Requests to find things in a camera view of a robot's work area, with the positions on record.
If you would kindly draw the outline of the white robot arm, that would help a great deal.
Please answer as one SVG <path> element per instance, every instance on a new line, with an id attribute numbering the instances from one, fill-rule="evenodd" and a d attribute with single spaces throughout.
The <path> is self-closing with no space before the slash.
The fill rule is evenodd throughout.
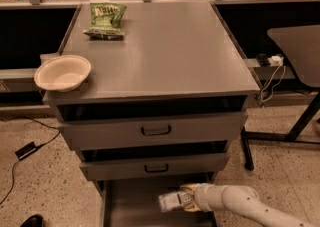
<path id="1" fill-rule="evenodd" d="M 318 227 L 261 202 L 255 189 L 241 185 L 185 184 L 181 189 L 191 195 L 189 212 L 230 211 L 263 227 Z"/>

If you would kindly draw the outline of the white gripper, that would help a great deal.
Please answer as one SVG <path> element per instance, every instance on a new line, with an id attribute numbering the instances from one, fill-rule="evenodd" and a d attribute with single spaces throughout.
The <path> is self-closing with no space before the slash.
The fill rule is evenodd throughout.
<path id="1" fill-rule="evenodd" d="M 183 184 L 180 186 L 181 190 L 187 191 L 190 194 L 194 193 L 194 203 L 185 205 L 183 209 L 186 212 L 198 212 L 199 209 L 203 212 L 211 212 L 212 208 L 209 205 L 209 199 L 207 192 L 212 188 L 211 184 L 208 183 L 190 183 Z"/>

